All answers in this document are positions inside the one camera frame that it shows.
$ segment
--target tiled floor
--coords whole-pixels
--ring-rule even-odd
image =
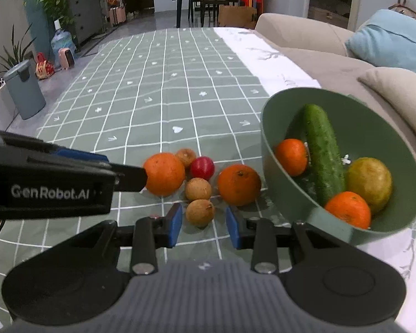
[[[176,26],[176,12],[165,11],[154,15],[140,16],[130,21],[112,34],[108,35],[99,45],[111,40],[121,39],[125,36],[141,34],[148,31],[162,30]],[[181,27],[188,27],[187,10],[182,11]],[[60,94],[66,90],[80,71],[93,59],[93,53],[98,51],[96,46],[86,57],[76,59],[75,66],[71,70],[61,70],[47,80],[40,81],[40,87],[46,99],[46,106],[30,119],[22,120],[18,115],[7,131],[26,136],[35,136],[36,129],[43,124],[44,116],[51,110]]]

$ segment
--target green bowl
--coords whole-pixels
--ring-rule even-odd
[[[308,169],[291,178],[273,154],[284,139],[306,141],[305,104],[317,104],[328,114],[342,157],[381,160],[393,177],[393,194],[387,207],[375,215],[368,230],[355,228],[325,211],[315,200]],[[379,115],[351,96],[314,88],[295,88],[273,95],[262,111],[262,160],[268,194],[289,222],[306,221],[356,245],[397,233],[416,218],[416,162],[397,132]]]

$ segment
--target red cherry tomato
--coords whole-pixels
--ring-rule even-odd
[[[202,178],[209,181],[214,175],[214,162],[206,156],[197,158],[191,164],[191,175],[193,178]]]

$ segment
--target blue gripper pad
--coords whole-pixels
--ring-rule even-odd
[[[76,160],[85,160],[85,161],[100,161],[100,162],[109,162],[108,158],[105,155],[88,153],[86,151],[60,148],[52,153],[52,155],[61,156],[64,158],[76,159]]]
[[[231,207],[227,207],[225,210],[228,233],[230,235],[231,243],[235,249],[241,249],[240,237],[239,237],[239,226],[237,220],[231,210]]]
[[[179,204],[179,208],[175,212],[173,218],[171,219],[171,229],[169,233],[169,246],[176,246],[177,239],[179,237],[180,229],[182,227],[183,221],[183,209],[182,204]]]

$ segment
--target gray cabinet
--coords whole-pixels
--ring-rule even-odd
[[[70,15],[74,24],[70,27],[74,42],[81,44],[103,29],[100,0],[69,0]]]

